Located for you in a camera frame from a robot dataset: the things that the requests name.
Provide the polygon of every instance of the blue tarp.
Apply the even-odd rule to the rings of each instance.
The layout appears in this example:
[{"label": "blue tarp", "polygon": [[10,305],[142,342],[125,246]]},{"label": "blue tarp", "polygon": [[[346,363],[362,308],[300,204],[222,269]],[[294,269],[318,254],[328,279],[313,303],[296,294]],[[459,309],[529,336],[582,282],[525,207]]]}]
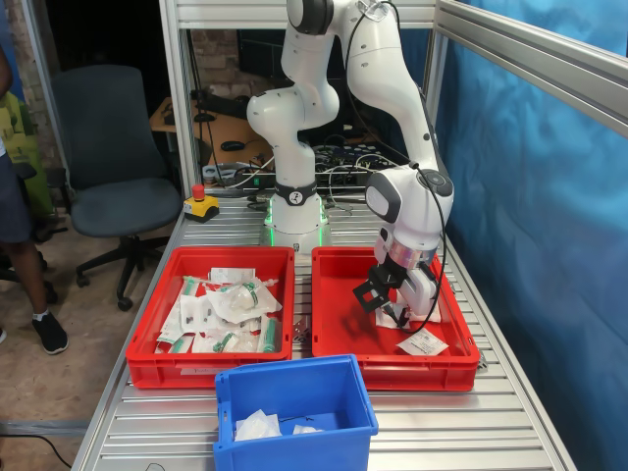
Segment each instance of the blue tarp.
[{"label": "blue tarp", "polygon": [[[626,0],[470,3],[626,54]],[[447,232],[572,458],[627,470],[628,139],[451,42],[437,133]]]}]

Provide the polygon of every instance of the shorts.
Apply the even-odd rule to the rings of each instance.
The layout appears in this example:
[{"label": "shorts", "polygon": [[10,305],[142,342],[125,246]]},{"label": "shorts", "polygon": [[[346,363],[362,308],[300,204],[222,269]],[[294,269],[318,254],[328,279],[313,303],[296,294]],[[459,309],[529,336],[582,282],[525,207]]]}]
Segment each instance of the shorts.
[{"label": "shorts", "polygon": [[9,154],[0,156],[0,242],[19,243],[30,239],[30,214],[13,170]]}]

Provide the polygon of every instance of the person's leg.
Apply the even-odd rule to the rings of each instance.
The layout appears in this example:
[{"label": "person's leg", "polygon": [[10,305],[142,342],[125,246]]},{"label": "person's leg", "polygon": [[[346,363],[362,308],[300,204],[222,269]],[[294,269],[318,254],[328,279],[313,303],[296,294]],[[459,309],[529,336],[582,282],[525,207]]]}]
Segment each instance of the person's leg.
[{"label": "person's leg", "polygon": [[18,176],[9,156],[0,155],[0,248],[11,259],[30,299],[32,326],[41,337],[46,353],[53,355],[68,348],[68,335],[48,312],[39,254],[30,240],[30,231],[30,215]]},{"label": "person's leg", "polygon": [[41,262],[35,244],[32,240],[19,243],[0,242],[0,247],[11,259],[11,264],[30,299],[33,313],[45,312],[48,309],[46,288],[43,285]]}]

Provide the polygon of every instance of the wooden desk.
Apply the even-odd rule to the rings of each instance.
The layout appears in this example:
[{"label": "wooden desk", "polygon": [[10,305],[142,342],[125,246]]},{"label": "wooden desk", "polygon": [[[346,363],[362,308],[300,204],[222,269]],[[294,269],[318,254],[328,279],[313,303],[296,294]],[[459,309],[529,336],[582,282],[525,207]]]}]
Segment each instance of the wooden desk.
[{"label": "wooden desk", "polygon": [[[164,113],[164,110],[168,105],[172,104],[172,98],[166,98],[161,106],[150,117],[150,128],[153,131],[161,132],[177,132],[175,125],[167,125],[164,122],[164,118],[168,113]],[[196,101],[191,100],[192,118],[198,114],[196,109]],[[264,140],[262,136],[256,133],[247,120],[241,120],[240,118],[234,118],[233,116],[221,115],[218,113],[210,113],[216,117],[215,121],[212,121],[209,125],[212,129],[212,135],[214,137],[214,145],[216,146],[216,158],[219,163],[234,163],[242,162],[248,163],[253,157],[259,154],[264,154],[264,162],[268,161],[273,156],[273,149]],[[201,123],[194,123],[194,136],[200,138],[200,125]],[[207,131],[207,125],[203,125],[203,142],[207,143],[207,148],[201,148],[201,159],[205,157],[205,160],[209,158],[211,152],[209,132]],[[249,142],[242,150],[235,150],[231,152],[225,152],[220,148],[220,144],[227,140],[238,140],[240,142]]]}]

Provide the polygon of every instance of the office chair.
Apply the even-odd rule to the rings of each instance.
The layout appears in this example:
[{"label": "office chair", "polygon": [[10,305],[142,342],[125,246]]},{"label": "office chair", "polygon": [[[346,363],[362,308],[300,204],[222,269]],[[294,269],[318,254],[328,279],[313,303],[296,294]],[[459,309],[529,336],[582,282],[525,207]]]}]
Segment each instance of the office chair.
[{"label": "office chair", "polygon": [[[26,206],[30,206],[30,199],[28,198],[28,192],[26,191],[25,181],[28,179],[32,179],[35,175],[37,175],[37,171],[30,164],[27,163],[13,164],[13,169],[18,176],[20,191],[22,192],[22,198],[26,202]],[[41,269],[45,271],[48,268],[48,264],[44,260],[41,252],[37,251],[37,253],[39,254]],[[3,280],[5,282],[19,283],[20,279],[18,278],[18,274],[14,270],[11,270],[11,267],[12,264],[9,256],[4,253],[0,253],[0,280]],[[50,282],[46,282],[44,280],[43,283],[46,288],[46,301],[49,304],[55,304],[59,300],[59,295],[56,293]]]},{"label": "office chair", "polygon": [[77,284],[89,285],[84,271],[126,259],[118,283],[118,307],[131,309],[125,289],[144,258],[159,260],[167,237],[137,236],[171,223],[182,199],[164,179],[166,164],[148,125],[141,73],[123,66],[92,66],[61,73],[52,89],[70,184],[77,192],[72,223],[89,237],[118,237],[120,245],[77,266]]}]

